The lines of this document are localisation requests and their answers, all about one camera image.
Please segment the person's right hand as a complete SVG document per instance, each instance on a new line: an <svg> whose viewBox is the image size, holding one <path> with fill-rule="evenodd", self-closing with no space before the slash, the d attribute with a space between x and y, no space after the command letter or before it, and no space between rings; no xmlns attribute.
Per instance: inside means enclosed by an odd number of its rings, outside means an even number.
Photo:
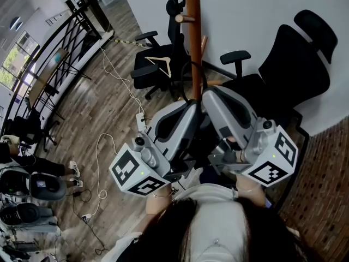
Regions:
<svg viewBox="0 0 349 262"><path fill-rule="evenodd" d="M244 162L245 161L245 157L243 156L244 151L238 145L236 138L234 136L228 136L225 139L225 141L229 144L230 148L235 152L236 161L240 163Z"/></svg>

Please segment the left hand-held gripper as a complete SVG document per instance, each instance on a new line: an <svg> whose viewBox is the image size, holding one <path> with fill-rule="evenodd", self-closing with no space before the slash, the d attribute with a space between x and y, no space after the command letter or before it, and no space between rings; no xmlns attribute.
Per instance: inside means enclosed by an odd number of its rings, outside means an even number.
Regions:
<svg viewBox="0 0 349 262"><path fill-rule="evenodd" d="M146 197L187 176L195 161L189 153L201 107L195 100L177 101L158 111L146 130L125 143L109 170L118 188Z"/></svg>

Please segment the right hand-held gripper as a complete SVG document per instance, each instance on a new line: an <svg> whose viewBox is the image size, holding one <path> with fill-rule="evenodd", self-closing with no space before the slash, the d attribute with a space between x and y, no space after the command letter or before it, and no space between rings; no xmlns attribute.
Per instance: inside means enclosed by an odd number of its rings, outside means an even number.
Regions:
<svg viewBox="0 0 349 262"><path fill-rule="evenodd" d="M212 86L202 95L202 103L224 146L208 156L216 170L224 169L270 187L291 176L296 170L298 148L282 126L274 120L258 117L240 94L222 86ZM244 151L245 161L225 141L234 136Z"/></svg>

